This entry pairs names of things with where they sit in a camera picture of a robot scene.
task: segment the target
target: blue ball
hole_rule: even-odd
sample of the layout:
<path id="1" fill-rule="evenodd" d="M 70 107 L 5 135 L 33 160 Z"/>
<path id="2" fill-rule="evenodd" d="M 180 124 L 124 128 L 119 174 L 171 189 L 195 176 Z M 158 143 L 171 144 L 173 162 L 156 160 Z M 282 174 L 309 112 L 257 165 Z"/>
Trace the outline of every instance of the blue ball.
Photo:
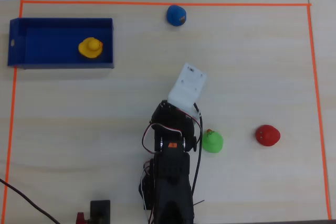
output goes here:
<path id="1" fill-rule="evenodd" d="M 187 12 L 180 6 L 171 5 L 167 10 L 167 20 L 173 26 L 183 25 L 187 20 Z"/>

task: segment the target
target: orange label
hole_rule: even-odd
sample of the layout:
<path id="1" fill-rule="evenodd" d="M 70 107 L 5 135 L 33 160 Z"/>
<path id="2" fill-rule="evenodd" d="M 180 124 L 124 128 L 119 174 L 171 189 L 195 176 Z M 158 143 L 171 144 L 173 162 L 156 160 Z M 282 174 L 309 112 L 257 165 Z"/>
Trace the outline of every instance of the orange label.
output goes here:
<path id="1" fill-rule="evenodd" d="M 177 148 L 177 143 L 169 143 L 168 148 Z"/>

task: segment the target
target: black electronic component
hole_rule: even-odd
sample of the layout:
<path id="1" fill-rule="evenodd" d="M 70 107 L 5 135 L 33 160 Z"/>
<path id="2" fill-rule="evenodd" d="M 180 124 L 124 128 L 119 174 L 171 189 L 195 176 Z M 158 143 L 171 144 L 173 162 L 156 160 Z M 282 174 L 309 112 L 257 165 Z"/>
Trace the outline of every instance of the black electronic component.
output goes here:
<path id="1" fill-rule="evenodd" d="M 150 125 L 155 130 L 155 153 L 148 174 L 139 185 L 139 193 L 144 198 L 145 208 L 152 210 L 155 224 L 193 223 L 190 156 L 187 152 L 197 148 L 194 121 L 165 100 L 152 115 Z"/>

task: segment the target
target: small toy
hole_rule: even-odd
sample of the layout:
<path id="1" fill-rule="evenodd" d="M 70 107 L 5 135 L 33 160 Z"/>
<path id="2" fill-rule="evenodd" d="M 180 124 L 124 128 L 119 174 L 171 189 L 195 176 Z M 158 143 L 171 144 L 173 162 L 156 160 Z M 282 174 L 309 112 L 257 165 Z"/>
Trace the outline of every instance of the small toy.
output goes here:
<path id="1" fill-rule="evenodd" d="M 167 10 L 167 20 L 173 26 L 181 26 L 187 20 L 187 12 L 180 6 L 171 5 Z"/>
<path id="2" fill-rule="evenodd" d="M 263 146 L 272 146 L 280 140 L 280 132 L 271 125 L 262 125 L 256 131 L 256 139 Z"/>
<path id="3" fill-rule="evenodd" d="M 203 134 L 203 148 L 211 153 L 218 153 L 223 148 L 223 137 L 215 131 L 208 129 L 205 134 Z"/>
<path id="4" fill-rule="evenodd" d="M 89 37 L 79 44 L 78 50 L 85 57 L 94 59 L 100 56 L 103 51 L 103 43 L 93 37 Z"/>

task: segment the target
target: blue plastic bin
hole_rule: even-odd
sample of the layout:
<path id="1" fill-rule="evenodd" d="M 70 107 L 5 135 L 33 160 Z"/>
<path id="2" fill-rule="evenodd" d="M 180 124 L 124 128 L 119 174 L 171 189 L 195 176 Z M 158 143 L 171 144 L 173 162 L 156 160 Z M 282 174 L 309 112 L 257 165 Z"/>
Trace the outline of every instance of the blue plastic bin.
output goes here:
<path id="1" fill-rule="evenodd" d="M 96 59 L 78 45 L 94 37 L 103 43 Z M 24 69 L 114 68 L 112 18 L 16 18 L 10 21 L 8 66 Z"/>

